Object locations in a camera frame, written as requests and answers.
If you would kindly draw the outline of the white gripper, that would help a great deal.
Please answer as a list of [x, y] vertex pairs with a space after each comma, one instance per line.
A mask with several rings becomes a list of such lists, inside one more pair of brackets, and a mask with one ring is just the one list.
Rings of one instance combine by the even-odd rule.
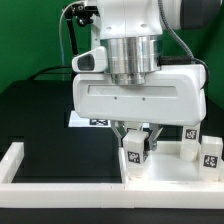
[[123, 122], [150, 123], [146, 150], [155, 151], [163, 130], [159, 124], [192, 126], [205, 118], [206, 70], [202, 65], [164, 65], [147, 74], [140, 85], [115, 84], [106, 68], [103, 47], [73, 58], [72, 69], [77, 73], [73, 102], [82, 118], [111, 120], [119, 147], [127, 134]]

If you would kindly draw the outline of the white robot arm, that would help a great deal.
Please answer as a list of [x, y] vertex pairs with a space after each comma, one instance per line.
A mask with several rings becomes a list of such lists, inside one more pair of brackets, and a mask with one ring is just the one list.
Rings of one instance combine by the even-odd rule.
[[168, 31], [178, 41], [179, 29], [206, 26], [222, 0], [84, 0], [97, 38], [91, 51], [77, 56], [72, 68], [75, 111], [82, 118], [112, 122], [120, 139], [142, 131], [153, 150], [164, 125], [195, 126], [206, 115], [207, 66], [193, 56], [161, 55]]

